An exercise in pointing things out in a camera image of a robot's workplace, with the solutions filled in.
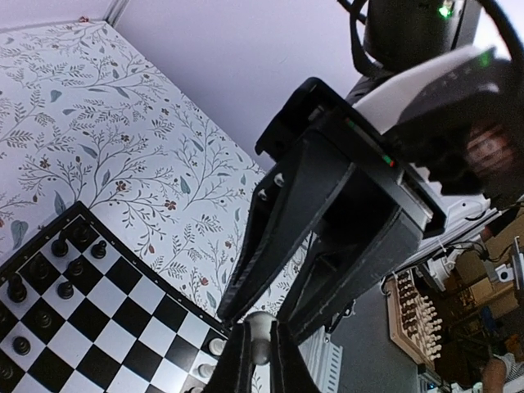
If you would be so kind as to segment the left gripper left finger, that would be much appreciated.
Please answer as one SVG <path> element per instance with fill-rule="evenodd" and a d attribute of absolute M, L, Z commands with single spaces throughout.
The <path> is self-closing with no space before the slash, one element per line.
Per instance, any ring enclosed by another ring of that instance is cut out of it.
<path fill-rule="evenodd" d="M 203 393 L 251 393 L 255 365 L 252 363 L 251 325 L 236 324 Z"/>

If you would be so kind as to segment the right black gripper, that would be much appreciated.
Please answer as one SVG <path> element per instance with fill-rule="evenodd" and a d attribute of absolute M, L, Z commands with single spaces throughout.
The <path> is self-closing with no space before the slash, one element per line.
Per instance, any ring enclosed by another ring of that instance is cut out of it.
<path fill-rule="evenodd" d="M 421 178 L 382 149 L 372 125 L 307 79 L 255 149 L 274 159 L 251 198 L 242 251 L 217 309 L 243 318 L 310 233 L 317 239 L 278 318 L 300 344 L 397 269 L 446 215 Z"/>

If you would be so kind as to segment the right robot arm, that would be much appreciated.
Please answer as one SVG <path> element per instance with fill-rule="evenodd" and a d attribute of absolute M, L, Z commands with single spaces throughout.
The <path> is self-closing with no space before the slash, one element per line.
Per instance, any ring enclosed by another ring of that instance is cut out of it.
<path fill-rule="evenodd" d="M 255 145 L 274 167 L 253 191 L 239 260 L 217 309 L 232 326 L 309 235 L 280 310 L 304 341 L 445 231 L 444 197 L 503 209 L 523 194 L 523 45 L 482 8 L 509 55 L 462 38 L 467 1 L 343 2 L 363 89 L 307 79 Z"/>

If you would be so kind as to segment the white pawn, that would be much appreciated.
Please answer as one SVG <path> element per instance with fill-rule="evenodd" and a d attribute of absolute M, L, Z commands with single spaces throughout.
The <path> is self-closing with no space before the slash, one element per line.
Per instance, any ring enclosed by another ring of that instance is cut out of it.
<path fill-rule="evenodd" d="M 211 355 L 215 357 L 220 357 L 224 352 L 227 341 L 222 338 L 213 338 L 207 344 L 207 349 Z"/>
<path fill-rule="evenodd" d="M 271 357 L 271 327 L 275 317 L 257 311 L 245 319 L 251 331 L 251 361 L 256 366 L 266 365 Z"/>
<path fill-rule="evenodd" d="M 203 379 L 210 379 L 215 371 L 213 364 L 199 364 L 196 368 L 197 374 Z"/>

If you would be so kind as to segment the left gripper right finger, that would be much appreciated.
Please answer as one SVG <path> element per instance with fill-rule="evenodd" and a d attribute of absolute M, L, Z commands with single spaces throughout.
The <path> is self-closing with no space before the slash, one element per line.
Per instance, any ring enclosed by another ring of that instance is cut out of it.
<path fill-rule="evenodd" d="M 320 392 L 285 323 L 272 322 L 269 363 L 272 393 Z"/>

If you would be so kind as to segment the black white chess board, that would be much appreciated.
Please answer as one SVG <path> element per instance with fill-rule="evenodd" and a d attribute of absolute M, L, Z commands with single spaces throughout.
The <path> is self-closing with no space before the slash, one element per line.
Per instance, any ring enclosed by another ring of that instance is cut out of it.
<path fill-rule="evenodd" d="M 81 203 L 1 268 L 4 392 L 200 392 L 227 337 Z"/>

